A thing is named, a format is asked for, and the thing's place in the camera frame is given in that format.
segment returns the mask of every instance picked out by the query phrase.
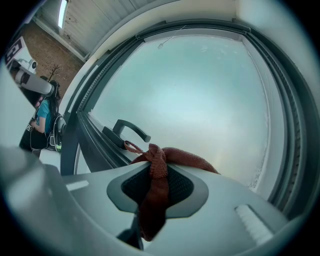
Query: sign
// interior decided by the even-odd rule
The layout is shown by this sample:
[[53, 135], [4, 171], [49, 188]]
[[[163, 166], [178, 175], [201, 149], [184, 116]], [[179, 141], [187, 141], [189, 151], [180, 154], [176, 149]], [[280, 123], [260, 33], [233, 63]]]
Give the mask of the sign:
[[26, 46], [25, 41], [21, 36], [17, 41], [14, 42], [14, 44], [11, 46], [11, 48], [8, 50], [8, 52], [4, 56], [5, 65], [8, 66], [8, 64], [25, 46]]

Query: ceiling light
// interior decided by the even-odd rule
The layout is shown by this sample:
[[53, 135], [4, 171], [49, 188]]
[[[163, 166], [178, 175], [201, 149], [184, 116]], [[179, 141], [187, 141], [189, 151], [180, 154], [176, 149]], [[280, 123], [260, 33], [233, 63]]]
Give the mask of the ceiling light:
[[61, 0], [60, 11], [59, 11], [59, 19], [58, 19], [58, 26], [60, 28], [62, 28], [63, 24], [64, 24], [67, 3], [68, 3], [67, 0]]

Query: dark hair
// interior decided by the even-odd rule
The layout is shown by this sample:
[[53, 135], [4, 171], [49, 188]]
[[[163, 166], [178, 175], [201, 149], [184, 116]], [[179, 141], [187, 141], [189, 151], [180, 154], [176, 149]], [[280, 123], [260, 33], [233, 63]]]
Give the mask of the dark hair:
[[58, 101], [60, 100], [60, 94], [59, 94], [60, 85], [56, 80], [51, 80], [49, 83], [53, 85], [54, 90], [53, 90], [53, 93], [50, 96], [47, 96], [45, 99], [49, 101], [49, 110], [51, 114], [50, 128], [53, 129], [54, 122], [59, 115]]

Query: teal shirt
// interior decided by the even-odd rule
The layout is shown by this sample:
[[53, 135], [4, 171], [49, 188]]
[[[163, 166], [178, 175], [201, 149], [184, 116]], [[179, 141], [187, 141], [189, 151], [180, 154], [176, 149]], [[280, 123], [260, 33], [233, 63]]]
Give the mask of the teal shirt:
[[46, 135], [49, 135], [50, 133], [50, 122], [51, 122], [51, 113], [49, 109], [49, 101], [44, 100], [41, 102], [41, 105], [39, 106], [38, 112], [37, 112], [37, 118], [36, 118], [36, 124], [39, 125], [39, 118], [45, 118], [45, 127], [44, 131]]

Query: brick wall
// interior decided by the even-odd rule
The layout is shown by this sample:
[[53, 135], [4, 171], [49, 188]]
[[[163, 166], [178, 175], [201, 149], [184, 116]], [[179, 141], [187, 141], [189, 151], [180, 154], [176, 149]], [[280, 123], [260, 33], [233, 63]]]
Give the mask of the brick wall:
[[37, 62], [37, 76], [49, 78], [54, 65], [59, 65], [58, 73], [51, 79], [60, 84], [62, 98], [84, 63], [33, 21], [25, 25], [21, 35], [30, 55]]

